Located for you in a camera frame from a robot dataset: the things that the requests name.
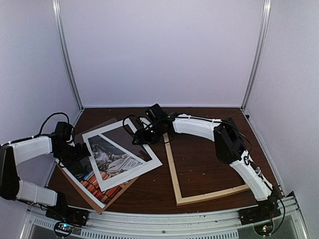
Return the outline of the clear acrylic sheet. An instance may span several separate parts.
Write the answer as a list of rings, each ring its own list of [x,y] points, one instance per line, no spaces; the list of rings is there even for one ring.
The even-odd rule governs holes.
[[[75,136],[75,142],[83,143],[84,142],[82,137],[83,134],[88,133],[92,130],[100,129],[104,126],[108,126],[117,122],[118,121],[115,118],[112,118],[86,131],[78,132]],[[117,127],[116,129],[110,130],[108,132],[103,131],[102,135],[112,140],[114,143],[117,143],[119,146],[123,147],[124,149],[130,151],[131,153],[133,153],[140,159],[144,160],[145,162],[150,161],[152,159],[143,146],[132,145],[133,137],[132,135],[128,134],[123,129],[122,123],[120,123],[120,126]]]

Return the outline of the white mat board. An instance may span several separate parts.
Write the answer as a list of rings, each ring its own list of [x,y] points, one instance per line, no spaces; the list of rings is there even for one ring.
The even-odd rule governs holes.
[[[82,135],[84,142],[86,143],[88,150],[91,154],[89,157],[90,163],[92,166],[92,169],[94,171],[94,174],[97,178],[98,184],[100,186],[100,189],[102,191],[108,190],[116,185],[119,185],[127,180],[131,180],[132,178],[138,177],[142,174],[145,174],[157,167],[162,166],[162,162],[159,160],[159,158],[156,156],[156,154],[152,151],[152,149],[147,145],[144,144],[142,145],[147,153],[150,155],[152,158],[150,161],[145,162],[144,160],[140,159],[130,151],[124,149],[123,147],[119,146],[117,143],[114,143],[112,140],[108,139],[107,137],[102,135],[103,131],[110,131],[113,129],[116,129],[117,127],[120,126],[120,123],[123,125],[123,129],[130,134],[130,132],[135,133],[137,131],[136,127],[133,125],[132,121],[130,119],[126,119],[125,121],[121,120],[118,121],[117,123],[113,123],[108,126],[104,126],[100,129],[92,130],[88,133],[85,133]],[[122,150],[124,153],[127,153],[129,156],[131,156],[133,159],[135,159],[138,164],[137,166],[132,167],[131,169],[121,172],[118,175],[116,175],[112,179],[107,179],[103,180],[101,175],[100,175],[100,170],[98,169],[97,163],[94,162],[94,157],[93,157],[93,147],[89,145],[89,139],[92,139],[94,136],[100,136],[102,139],[106,140],[109,144],[112,144],[116,148]]]

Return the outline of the light wooden picture frame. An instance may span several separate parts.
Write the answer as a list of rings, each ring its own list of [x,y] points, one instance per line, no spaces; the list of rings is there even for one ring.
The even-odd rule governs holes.
[[[178,176],[177,176],[177,172],[176,172],[176,167],[175,167],[175,163],[174,163],[173,153],[171,150],[171,145],[168,142],[168,133],[165,133],[163,135],[163,139],[165,140],[165,143],[164,143],[165,144],[165,151],[166,151],[169,172],[170,172],[170,176],[171,176],[171,181],[172,181],[172,186],[173,186],[173,191],[174,191],[174,196],[175,196],[175,201],[176,201],[177,207],[196,204],[196,203],[203,203],[203,202],[216,200],[216,199],[220,199],[220,198],[225,198],[225,197],[229,197],[229,196],[250,190],[249,186],[247,184],[244,184],[241,186],[237,186],[237,187],[233,187],[233,188],[229,188],[229,189],[225,189],[225,190],[220,190],[220,191],[216,191],[216,192],[200,194],[200,195],[195,195],[195,196],[190,196],[190,197],[182,197],[180,185],[179,185],[179,180],[178,180]]]

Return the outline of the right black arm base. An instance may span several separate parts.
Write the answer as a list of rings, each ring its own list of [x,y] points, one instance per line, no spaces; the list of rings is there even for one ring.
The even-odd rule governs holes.
[[[281,215],[281,210],[278,205],[278,197],[272,193],[268,199],[264,201],[257,201],[257,205],[240,209],[239,218],[241,225],[258,223],[265,220],[270,220],[273,217]]]

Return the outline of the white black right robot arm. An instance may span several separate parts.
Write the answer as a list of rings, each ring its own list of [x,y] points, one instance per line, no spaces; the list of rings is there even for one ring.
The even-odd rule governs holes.
[[[232,118],[206,119],[187,114],[167,114],[158,104],[148,108],[146,115],[150,122],[138,118],[141,129],[134,133],[134,145],[157,143],[161,137],[167,138],[170,130],[209,139],[215,144],[217,159],[232,167],[245,183],[226,190],[184,198],[179,188],[171,147],[167,144],[167,158],[178,206],[226,197],[250,189],[258,204],[255,214],[259,219],[265,220],[275,211],[279,196],[260,167],[253,162],[244,144],[246,137],[238,130]]]

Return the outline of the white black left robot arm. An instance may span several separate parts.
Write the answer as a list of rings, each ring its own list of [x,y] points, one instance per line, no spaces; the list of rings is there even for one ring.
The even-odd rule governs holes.
[[[69,166],[91,154],[85,143],[74,143],[73,126],[59,121],[51,134],[9,141],[0,146],[0,197],[52,207],[53,214],[67,221],[72,211],[61,201],[62,193],[20,179],[17,166],[42,155],[53,154],[63,166]]]

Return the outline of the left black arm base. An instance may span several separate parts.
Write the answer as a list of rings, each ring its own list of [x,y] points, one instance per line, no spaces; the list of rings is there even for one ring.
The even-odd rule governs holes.
[[[89,212],[68,206],[65,194],[57,192],[56,205],[47,206],[45,215],[51,219],[82,227],[87,224]]]

